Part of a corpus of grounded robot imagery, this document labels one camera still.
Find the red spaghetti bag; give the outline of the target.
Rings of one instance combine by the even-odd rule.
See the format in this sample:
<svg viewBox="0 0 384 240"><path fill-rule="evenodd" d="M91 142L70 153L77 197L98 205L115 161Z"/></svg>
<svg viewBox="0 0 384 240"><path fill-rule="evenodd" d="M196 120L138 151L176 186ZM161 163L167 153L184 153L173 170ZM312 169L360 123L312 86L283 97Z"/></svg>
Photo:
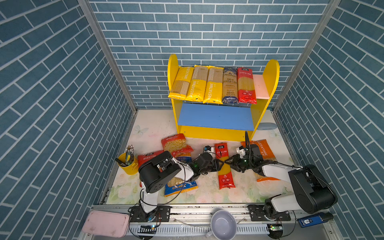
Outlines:
<svg viewBox="0 0 384 240"><path fill-rule="evenodd" d="M225 161L229 159L229 150L227 143L215 144L215 151L219 161L224 163L218 172L219 186L220 189L224 188L235 188L231 167L225 164Z"/></svg>
<svg viewBox="0 0 384 240"><path fill-rule="evenodd" d="M239 102L257 104L253 71L248 68L238 68L237 72Z"/></svg>

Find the blue-top Moli pasta bag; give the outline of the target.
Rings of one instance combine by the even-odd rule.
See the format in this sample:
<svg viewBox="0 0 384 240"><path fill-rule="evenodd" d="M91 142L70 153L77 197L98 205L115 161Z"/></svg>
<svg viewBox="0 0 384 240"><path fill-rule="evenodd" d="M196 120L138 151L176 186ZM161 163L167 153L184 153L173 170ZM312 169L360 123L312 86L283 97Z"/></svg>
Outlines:
<svg viewBox="0 0 384 240"><path fill-rule="evenodd" d="M223 104L237 104L239 102L238 76L236 68L224 68L222 102Z"/></svg>

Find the yellow spaghetti bag long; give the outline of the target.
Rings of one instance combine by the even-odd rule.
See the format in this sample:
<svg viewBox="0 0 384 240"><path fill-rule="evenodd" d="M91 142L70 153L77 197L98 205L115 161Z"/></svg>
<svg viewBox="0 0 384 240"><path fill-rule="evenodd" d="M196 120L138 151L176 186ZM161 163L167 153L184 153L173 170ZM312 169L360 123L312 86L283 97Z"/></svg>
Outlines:
<svg viewBox="0 0 384 240"><path fill-rule="evenodd" d="M209 67L195 65L186 101L203 102L208 75Z"/></svg>

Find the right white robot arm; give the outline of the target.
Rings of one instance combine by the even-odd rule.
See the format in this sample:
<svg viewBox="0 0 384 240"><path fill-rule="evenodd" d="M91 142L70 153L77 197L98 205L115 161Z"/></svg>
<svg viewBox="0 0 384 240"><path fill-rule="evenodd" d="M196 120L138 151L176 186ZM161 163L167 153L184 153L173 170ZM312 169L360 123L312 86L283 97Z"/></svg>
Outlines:
<svg viewBox="0 0 384 240"><path fill-rule="evenodd" d="M314 165L294 166L264 160L258 145L237 148L237 154L225 161L233 170L244 173L252 170L262 176L290 183L293 193L265 200L263 215L271 221L290 211L314 214L337 203L338 197Z"/></svg>

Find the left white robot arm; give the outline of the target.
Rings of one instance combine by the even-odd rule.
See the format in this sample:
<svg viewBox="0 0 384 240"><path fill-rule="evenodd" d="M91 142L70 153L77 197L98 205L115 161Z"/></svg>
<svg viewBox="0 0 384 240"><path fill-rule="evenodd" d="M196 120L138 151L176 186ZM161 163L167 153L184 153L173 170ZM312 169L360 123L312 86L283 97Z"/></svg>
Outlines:
<svg viewBox="0 0 384 240"><path fill-rule="evenodd" d="M165 151L143 163L139 167L143 186L140 205L149 214L158 207L158 191L173 178L180 178L184 183L197 180L201 175L219 172L225 163L214 159L211 152L203 152L189 163L178 161L169 151Z"/></svg>

